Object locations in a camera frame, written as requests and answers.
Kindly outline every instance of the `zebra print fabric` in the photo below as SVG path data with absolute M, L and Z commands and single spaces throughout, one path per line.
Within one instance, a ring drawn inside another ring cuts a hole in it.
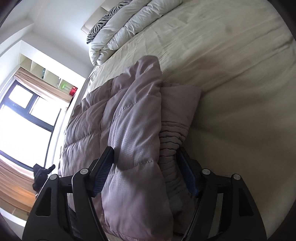
M 132 0 L 125 0 L 121 3 L 117 4 L 114 8 L 112 8 L 108 13 L 106 13 L 98 22 L 97 24 L 90 30 L 86 43 L 89 44 L 93 39 L 96 37 L 98 32 L 106 25 L 106 23 L 112 18 L 114 14 L 118 12 L 119 9 L 128 5 Z

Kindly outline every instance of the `beige curtain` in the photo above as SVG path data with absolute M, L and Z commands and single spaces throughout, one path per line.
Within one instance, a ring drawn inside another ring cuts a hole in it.
M 24 68 L 20 67 L 15 73 L 15 77 L 29 90 L 49 102 L 54 102 L 61 109 L 64 110 L 69 107 L 72 96 L 42 81 Z
M 11 205 L 30 212 L 35 202 L 34 179 L 15 170 L 0 159 L 0 198 Z

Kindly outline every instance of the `window frame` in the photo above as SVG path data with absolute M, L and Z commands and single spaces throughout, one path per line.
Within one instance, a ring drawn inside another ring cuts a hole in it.
M 13 102 L 11 99 L 9 99 L 9 95 L 11 94 L 11 92 L 13 91 L 13 89 L 17 86 L 21 86 L 22 88 L 24 88 L 25 90 L 27 90 L 28 92 L 30 92 L 31 94 L 33 94 L 33 96 L 31 97 L 29 103 L 27 104 L 26 108 L 23 108 L 21 106 L 19 106 L 18 104 L 16 104 L 15 102 Z M 45 121 L 42 121 L 40 119 L 38 119 L 37 117 L 33 116 L 30 114 L 31 110 L 34 108 L 34 105 L 36 104 L 38 98 L 41 98 L 39 95 L 37 95 L 36 93 L 34 93 L 33 91 L 29 90 L 28 88 L 26 88 L 25 86 L 23 86 L 21 83 L 19 83 L 16 79 L 14 80 L 14 82 L 12 83 L 12 85 L 9 87 L 8 91 L 5 93 L 3 99 L 0 102 L 0 108 L 5 105 L 7 107 L 9 107 L 10 109 L 12 109 L 14 112 L 16 112 L 17 114 L 19 114 L 20 116 L 22 116 L 23 118 L 27 119 L 28 121 L 32 122 L 33 124 L 51 132 L 51 136 L 48 142 L 48 146 L 47 146 L 47 151 L 46 151 L 46 155 L 45 155 L 45 160 L 44 160 L 44 166 L 46 166 L 46 161 L 47 161 L 47 155 L 48 155 L 48 150 L 49 150 L 49 146 L 50 146 L 50 142 L 52 139 L 52 134 L 54 132 L 54 128 L 55 125 L 57 123 L 57 120 L 59 118 L 59 115 L 61 113 L 61 109 L 59 111 L 59 114 L 57 115 L 57 118 L 55 120 L 54 125 L 50 125 L 48 123 L 46 123 Z M 8 154 L 6 154 L 5 152 L 3 152 L 2 150 L 0 150 L 0 155 L 2 155 L 3 157 L 5 157 L 6 159 L 14 162 L 15 164 L 29 170 L 29 171 L 33 171 L 33 168 L 14 159 L 13 157 L 9 156 Z

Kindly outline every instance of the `beige bed sheet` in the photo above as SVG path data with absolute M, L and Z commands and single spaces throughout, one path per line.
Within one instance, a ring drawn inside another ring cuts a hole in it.
M 241 174 L 270 236 L 296 198 L 295 52 L 266 0 L 189 0 L 96 67 L 87 93 L 147 54 L 164 81 L 201 87 L 185 148 L 218 175 Z

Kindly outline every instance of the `window pane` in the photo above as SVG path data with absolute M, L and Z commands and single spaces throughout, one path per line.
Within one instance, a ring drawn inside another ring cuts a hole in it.
M 32 96 L 32 93 L 23 87 L 16 85 L 8 98 L 21 107 L 26 108 Z
M 60 108 L 39 97 L 31 111 L 31 115 L 54 126 L 60 110 Z
M 0 150 L 33 167 L 44 166 L 51 132 L 33 124 L 7 106 L 0 110 Z

